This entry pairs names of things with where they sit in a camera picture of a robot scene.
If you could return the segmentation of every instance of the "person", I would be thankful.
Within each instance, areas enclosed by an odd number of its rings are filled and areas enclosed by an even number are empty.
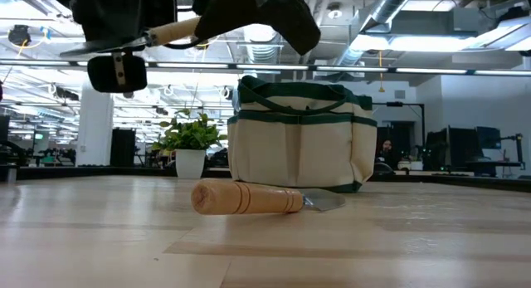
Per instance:
[[[385,139],[382,145],[377,149],[376,162],[384,163],[392,169],[397,169],[398,160],[392,150],[392,142],[390,139]]]

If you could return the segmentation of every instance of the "bag handle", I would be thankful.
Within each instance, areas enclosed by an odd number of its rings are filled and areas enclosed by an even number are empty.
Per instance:
[[[316,109],[316,110],[296,110],[290,106],[283,106],[283,105],[276,104],[275,102],[268,100],[265,97],[259,95],[254,90],[248,88],[245,84],[242,84],[242,83],[240,83],[240,87],[238,87],[238,90],[244,91],[245,94],[250,95],[256,103],[258,103],[259,105],[263,105],[266,108],[273,110],[275,112],[279,112],[279,113],[287,114],[287,115],[318,115],[318,114],[328,113],[331,110],[336,109],[339,106],[344,105],[345,102],[347,102],[347,95],[344,93],[344,91],[337,92],[331,86],[327,85],[327,87],[333,93],[338,94],[342,96],[343,98],[332,105],[328,105],[328,106],[325,106],[324,108]]]

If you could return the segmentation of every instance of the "ceiling light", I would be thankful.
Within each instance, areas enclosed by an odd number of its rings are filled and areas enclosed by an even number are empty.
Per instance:
[[[476,71],[476,76],[531,76],[531,71]]]
[[[527,37],[505,50],[506,51],[530,51],[531,50],[531,37]]]
[[[467,47],[467,39],[458,37],[399,36],[391,40],[393,51],[455,52]]]
[[[387,72],[387,68],[383,67],[342,67],[342,66],[317,66],[318,71],[343,71],[343,72]]]
[[[340,18],[343,15],[341,10],[332,10],[329,12],[329,18],[330,19],[337,19]]]
[[[248,42],[268,42],[275,38],[276,31],[270,26],[254,23],[243,27],[243,36]]]
[[[237,69],[258,69],[258,70],[297,70],[304,71],[308,70],[307,66],[298,66],[298,65],[259,65],[259,64],[241,64],[236,65]]]
[[[191,68],[191,69],[226,69],[227,64],[206,64],[206,63],[157,63],[161,68]]]
[[[38,65],[38,66],[69,66],[67,61],[27,61],[27,60],[0,60],[3,65]]]
[[[465,74],[464,69],[397,68],[398,73]]]
[[[34,134],[33,130],[9,130],[10,134]]]
[[[350,49],[353,51],[385,51],[389,49],[389,42],[385,37],[357,35],[350,44]]]

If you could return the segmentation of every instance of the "trowel blade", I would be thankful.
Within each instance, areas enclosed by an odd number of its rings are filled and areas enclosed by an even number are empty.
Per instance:
[[[304,195],[306,205],[317,208],[320,211],[328,211],[345,205],[345,197],[338,193],[320,188],[299,189]]]

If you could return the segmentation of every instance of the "bag pocket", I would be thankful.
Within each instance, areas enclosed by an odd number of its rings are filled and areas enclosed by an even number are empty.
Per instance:
[[[356,117],[353,122],[352,169],[355,181],[365,183],[373,176],[377,122],[363,117]]]
[[[236,133],[231,134],[235,142],[231,163],[236,165],[236,180],[278,186],[295,184],[290,167],[295,159],[288,147],[290,137],[297,132],[292,126],[239,119]]]
[[[350,116],[323,115],[315,118],[328,118],[328,123],[301,125],[297,187],[333,188],[352,184],[354,176],[350,159],[353,132]]]

